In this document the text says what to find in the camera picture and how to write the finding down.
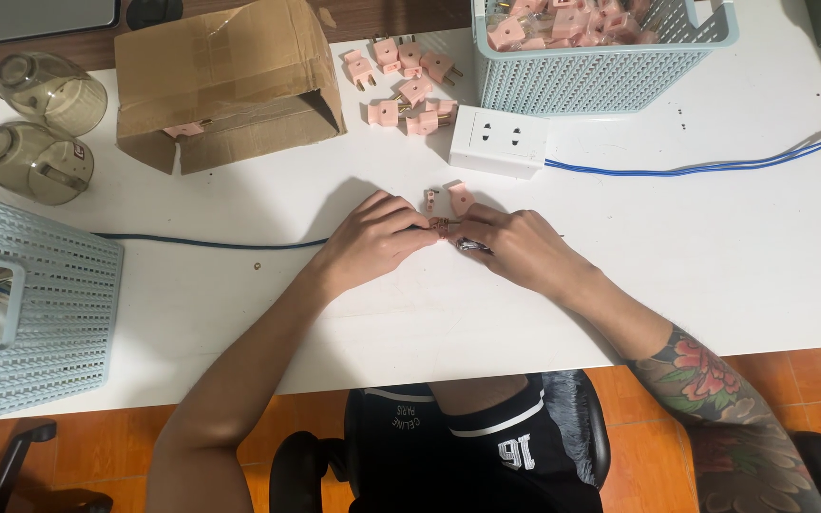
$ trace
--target plastic basket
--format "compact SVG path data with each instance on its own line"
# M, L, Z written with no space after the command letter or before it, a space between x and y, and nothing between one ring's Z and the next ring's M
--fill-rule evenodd
M122 247L0 204L0 266L14 273L0 345L0 414L107 379Z
M473 0L474 66L481 107L520 114L637 112L713 50L739 37L733 1L712 0L701 24L692 0L652 0L644 24L660 19L656 45L497 52L486 16L497 0Z

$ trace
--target electrical outlet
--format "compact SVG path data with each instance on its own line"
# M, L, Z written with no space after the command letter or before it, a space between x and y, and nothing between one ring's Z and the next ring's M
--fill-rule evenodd
M550 120L460 105L449 164L530 180L544 167Z

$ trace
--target tattooed arm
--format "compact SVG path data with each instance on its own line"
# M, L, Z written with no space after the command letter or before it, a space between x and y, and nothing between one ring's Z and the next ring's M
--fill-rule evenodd
M453 234L494 273L584 316L686 428L703 513L819 513L821 497L768 404L727 363L623 292L534 211L474 204Z

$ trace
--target white desk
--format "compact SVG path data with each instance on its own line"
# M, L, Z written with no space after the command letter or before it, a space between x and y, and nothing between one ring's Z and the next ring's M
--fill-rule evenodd
M783 3L787 14L778 0L738 3L740 42L640 114L555 119L549 154L611 169L670 169L763 158L821 139L821 59L803 2ZM466 72L451 95L470 101L470 32L419 37L425 47L439 40ZM359 45L332 45L333 53ZM359 103L390 97L393 76L359 93L338 73L347 135L167 176L114 147L115 74L94 76L110 105L81 138L96 157L90 189L55 208L2 189L1 201L96 232L276 244L327 237L377 187L422 205L424 189L462 179L485 203L540 211L628 292L718 353L821 346L821 152L761 171L617 178L543 169L514 180L451 168L450 131L423 138L368 126ZM0 123L12 119L0 101ZM439 200L447 214L447 198ZM179 402L315 251L124 244L108 383L16 415ZM615 354L583 322L439 244L337 299L278 392L611 362Z

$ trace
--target laptop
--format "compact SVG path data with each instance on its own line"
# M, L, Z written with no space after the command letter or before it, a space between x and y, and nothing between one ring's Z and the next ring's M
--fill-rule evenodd
M0 0L0 43L120 23L120 0Z

